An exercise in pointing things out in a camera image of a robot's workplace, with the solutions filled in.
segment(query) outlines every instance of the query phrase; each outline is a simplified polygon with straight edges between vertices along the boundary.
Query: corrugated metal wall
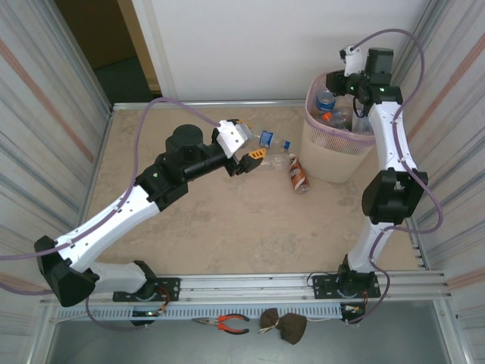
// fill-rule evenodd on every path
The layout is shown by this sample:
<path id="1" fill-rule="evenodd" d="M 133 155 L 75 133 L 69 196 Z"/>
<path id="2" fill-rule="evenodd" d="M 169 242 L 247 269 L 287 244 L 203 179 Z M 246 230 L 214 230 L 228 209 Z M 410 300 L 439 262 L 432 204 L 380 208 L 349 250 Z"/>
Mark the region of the corrugated metal wall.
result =
<path id="1" fill-rule="evenodd" d="M 1 2 L 0 34 L 0 254 L 12 255 L 77 224 L 110 110 L 50 2 Z M 45 286 L 33 259 L 3 262 L 0 280 Z M 20 362 L 39 300 L 0 301 L 0 361 Z"/>
<path id="2" fill-rule="evenodd" d="M 405 111 L 411 151 L 440 199 L 445 221 L 421 236 L 431 268 L 449 278 L 458 320 L 476 362 L 485 362 L 485 2 L 450 2 L 425 42 L 426 77 Z M 419 61 L 402 81 L 414 88 Z M 437 221 L 424 197 L 419 227 Z"/>

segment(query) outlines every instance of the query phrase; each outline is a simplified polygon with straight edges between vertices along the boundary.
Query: doorway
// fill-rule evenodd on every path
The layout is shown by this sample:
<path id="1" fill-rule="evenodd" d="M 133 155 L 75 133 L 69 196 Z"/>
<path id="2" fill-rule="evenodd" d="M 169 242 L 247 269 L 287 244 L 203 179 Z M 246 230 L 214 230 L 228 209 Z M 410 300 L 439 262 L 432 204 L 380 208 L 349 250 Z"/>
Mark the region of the doorway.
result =
<path id="1" fill-rule="evenodd" d="M 131 0 L 55 0 L 109 102 L 161 95 Z"/>

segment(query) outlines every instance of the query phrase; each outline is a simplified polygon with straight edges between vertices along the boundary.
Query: pliers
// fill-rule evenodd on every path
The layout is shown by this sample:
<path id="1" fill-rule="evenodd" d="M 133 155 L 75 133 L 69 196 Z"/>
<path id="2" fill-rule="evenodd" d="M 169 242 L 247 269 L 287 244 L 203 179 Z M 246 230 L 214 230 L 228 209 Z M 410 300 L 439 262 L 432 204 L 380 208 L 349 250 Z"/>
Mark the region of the pliers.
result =
<path id="1" fill-rule="evenodd" d="M 215 325 L 219 330 L 224 330 L 228 334 L 232 334 L 232 335 L 242 335 L 242 334 L 247 334 L 249 332 L 249 329 L 247 328 L 238 330 L 235 328 L 228 328 L 225 324 L 223 324 L 224 321 L 231 320 L 231 319 L 249 321 L 249 318 L 247 318 L 244 315 L 240 315 L 238 313 L 231 313 L 226 316 L 219 316 L 218 318 L 210 318 L 210 317 L 193 318 L 192 321 L 195 321 L 195 322 L 198 322 L 199 324 L 204 324 L 204 325 Z"/>

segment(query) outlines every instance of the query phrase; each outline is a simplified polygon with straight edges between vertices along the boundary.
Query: beige floor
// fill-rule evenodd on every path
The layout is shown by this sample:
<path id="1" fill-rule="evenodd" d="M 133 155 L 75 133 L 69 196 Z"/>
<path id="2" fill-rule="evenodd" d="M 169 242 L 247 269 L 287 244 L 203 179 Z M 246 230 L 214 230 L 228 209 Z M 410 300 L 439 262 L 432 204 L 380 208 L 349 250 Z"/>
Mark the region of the beige floor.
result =
<path id="1" fill-rule="evenodd" d="M 211 108 L 219 121 L 245 119 L 281 133 L 299 150 L 302 108 Z M 116 111 L 89 211 L 93 216 L 127 187 L 141 111 Z M 211 127 L 176 109 L 153 110 L 140 139 L 140 169 L 164 151 L 180 124 Z M 377 171 L 373 151 L 352 179 L 331 184 L 310 179 L 311 192 L 292 191 L 285 171 L 228 177 L 220 170 L 189 184 L 189 193 L 145 221 L 101 256 L 102 262 L 146 261 L 157 274 L 284 273 L 335 271 L 354 246 L 361 225 L 363 188 Z M 383 268 L 416 269 L 407 234 L 394 233 L 379 261 Z"/>

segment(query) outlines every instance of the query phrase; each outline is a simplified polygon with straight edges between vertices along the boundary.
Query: orange pliers handle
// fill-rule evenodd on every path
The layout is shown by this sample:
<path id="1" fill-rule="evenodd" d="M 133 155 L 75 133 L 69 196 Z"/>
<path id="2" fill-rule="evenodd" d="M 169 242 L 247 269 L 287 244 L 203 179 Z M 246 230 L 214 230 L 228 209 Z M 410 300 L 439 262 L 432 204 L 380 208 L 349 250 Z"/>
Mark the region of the orange pliers handle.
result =
<path id="1" fill-rule="evenodd" d="M 231 320 L 231 319 L 239 319 L 239 320 L 249 321 L 249 318 L 247 318 L 244 315 L 240 315 L 238 313 L 231 313 L 230 315 L 219 316 L 217 318 L 217 328 L 219 330 L 224 330 L 228 334 L 232 334 L 232 335 L 243 335 L 243 334 L 247 334 L 249 332 L 249 329 L 247 329 L 247 328 L 244 328 L 242 330 L 238 330 L 238 329 L 235 329 L 235 328 L 228 328 L 225 324 L 223 324 L 224 321 Z"/>

